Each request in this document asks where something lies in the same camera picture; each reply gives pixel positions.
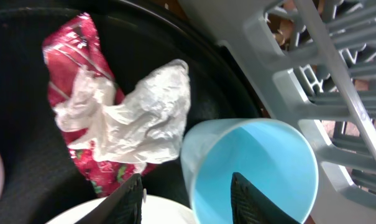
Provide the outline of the crumpled white tissue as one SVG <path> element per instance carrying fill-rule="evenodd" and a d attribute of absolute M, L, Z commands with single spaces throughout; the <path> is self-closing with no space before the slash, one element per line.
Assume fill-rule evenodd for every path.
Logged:
<path fill-rule="evenodd" d="M 69 143 L 93 147 L 93 159 L 127 164 L 161 164 L 179 156 L 191 106 L 189 66 L 180 59 L 152 71 L 116 105 L 116 87 L 104 77 L 79 69 L 71 97 L 55 106 L 64 132 L 86 129 Z"/>

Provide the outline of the light blue plastic cup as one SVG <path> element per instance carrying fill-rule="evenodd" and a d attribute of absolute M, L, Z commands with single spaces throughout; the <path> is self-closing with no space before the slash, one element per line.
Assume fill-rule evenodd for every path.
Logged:
<path fill-rule="evenodd" d="M 319 174 L 310 144 L 275 119 L 203 121 L 186 133 L 180 160 L 198 223 L 232 223 L 235 172 L 299 223 L 316 200 Z"/>

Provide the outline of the round black tray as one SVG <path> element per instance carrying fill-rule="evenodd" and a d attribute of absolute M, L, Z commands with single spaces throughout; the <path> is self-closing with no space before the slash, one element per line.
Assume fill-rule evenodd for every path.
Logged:
<path fill-rule="evenodd" d="M 91 15 L 101 50 L 125 93 L 175 59 L 190 67 L 188 125 L 258 118 L 243 74 L 211 41 L 148 1 L 0 1 L 0 155 L 5 182 L 0 223 L 45 223 L 95 198 L 55 125 L 47 100 L 44 38 L 81 12 Z"/>

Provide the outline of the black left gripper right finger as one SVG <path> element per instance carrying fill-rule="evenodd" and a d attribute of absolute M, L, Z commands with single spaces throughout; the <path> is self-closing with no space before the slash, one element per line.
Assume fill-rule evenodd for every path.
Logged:
<path fill-rule="evenodd" d="M 238 172 L 232 174 L 231 207 L 233 224 L 299 224 Z"/>

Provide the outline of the grey dishwasher rack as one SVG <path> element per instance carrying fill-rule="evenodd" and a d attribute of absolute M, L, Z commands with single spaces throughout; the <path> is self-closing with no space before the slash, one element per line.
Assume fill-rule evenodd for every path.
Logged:
<path fill-rule="evenodd" d="M 316 223 L 376 223 L 376 1 L 182 1 L 319 164 Z"/>

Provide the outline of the white round plate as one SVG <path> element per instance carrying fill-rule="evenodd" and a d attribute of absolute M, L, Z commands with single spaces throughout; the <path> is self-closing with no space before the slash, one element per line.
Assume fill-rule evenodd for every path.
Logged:
<path fill-rule="evenodd" d="M 51 219 L 47 224 L 76 223 L 106 198 L 97 198 L 77 205 Z M 142 224 L 196 224 L 193 211 L 173 200 L 147 195 L 142 204 Z"/>

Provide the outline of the red snack wrapper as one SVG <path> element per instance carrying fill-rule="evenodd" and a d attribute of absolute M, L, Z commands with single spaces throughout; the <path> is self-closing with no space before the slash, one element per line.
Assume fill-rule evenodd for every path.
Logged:
<path fill-rule="evenodd" d="M 113 81 L 109 65 L 101 53 L 98 31 L 87 13 L 82 13 L 47 37 L 43 42 L 45 64 L 50 72 L 48 101 L 57 116 L 68 114 L 69 102 L 76 76 L 88 72 L 95 78 Z M 155 165 L 133 165 L 113 161 L 96 161 L 90 140 L 82 149 L 69 148 L 70 156 L 79 172 L 93 185 L 99 197 L 113 193 L 135 173 L 148 174 Z"/>

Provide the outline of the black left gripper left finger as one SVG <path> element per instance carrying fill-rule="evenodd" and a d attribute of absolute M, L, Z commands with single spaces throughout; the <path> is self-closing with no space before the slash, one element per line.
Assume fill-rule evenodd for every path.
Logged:
<path fill-rule="evenodd" d="M 144 188 L 134 174 L 76 224 L 141 224 Z"/>

